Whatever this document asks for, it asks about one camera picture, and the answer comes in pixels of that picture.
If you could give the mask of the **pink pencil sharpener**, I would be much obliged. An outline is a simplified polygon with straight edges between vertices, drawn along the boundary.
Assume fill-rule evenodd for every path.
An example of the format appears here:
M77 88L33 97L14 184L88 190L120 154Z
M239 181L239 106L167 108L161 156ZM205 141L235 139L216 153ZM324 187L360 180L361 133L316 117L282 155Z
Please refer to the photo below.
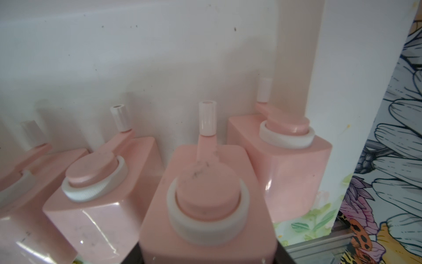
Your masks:
M259 113L230 117L227 144L246 150L271 220L284 222L313 206L333 146L316 135L304 115L271 105L272 88L271 78L259 79Z
M51 154L35 121L22 123L31 149L1 168L1 263L71 264L76 250L42 208L59 189L67 168L87 149Z
M119 264L129 255L165 170L156 140L136 137L127 108L111 113L117 135L73 162L42 208L90 264Z
M195 145L179 146L140 231L146 264L271 264L278 241L246 150L220 145L215 101Z

